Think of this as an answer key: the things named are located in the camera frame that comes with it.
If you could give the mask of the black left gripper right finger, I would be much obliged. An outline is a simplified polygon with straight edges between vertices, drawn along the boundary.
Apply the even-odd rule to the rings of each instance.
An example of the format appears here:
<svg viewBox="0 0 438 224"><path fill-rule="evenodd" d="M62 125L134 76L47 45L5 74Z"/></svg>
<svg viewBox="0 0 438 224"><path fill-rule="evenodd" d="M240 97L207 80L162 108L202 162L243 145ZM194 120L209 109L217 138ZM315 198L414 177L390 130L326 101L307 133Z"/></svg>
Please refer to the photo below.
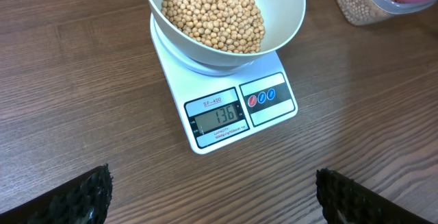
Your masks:
<svg viewBox="0 0 438 224"><path fill-rule="evenodd" d="M322 215L329 224L431 224L337 171L318 170L315 184Z"/></svg>

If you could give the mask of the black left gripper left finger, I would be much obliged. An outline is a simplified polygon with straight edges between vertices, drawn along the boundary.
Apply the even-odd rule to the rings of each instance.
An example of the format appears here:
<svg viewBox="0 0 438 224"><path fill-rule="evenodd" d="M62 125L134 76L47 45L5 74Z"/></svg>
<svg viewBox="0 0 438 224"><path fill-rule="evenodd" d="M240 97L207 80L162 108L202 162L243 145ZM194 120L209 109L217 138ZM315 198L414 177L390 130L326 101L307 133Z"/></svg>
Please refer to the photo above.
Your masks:
<svg viewBox="0 0 438 224"><path fill-rule="evenodd" d="M2 223L103 224L112 200L113 177L98 166L1 214Z"/></svg>

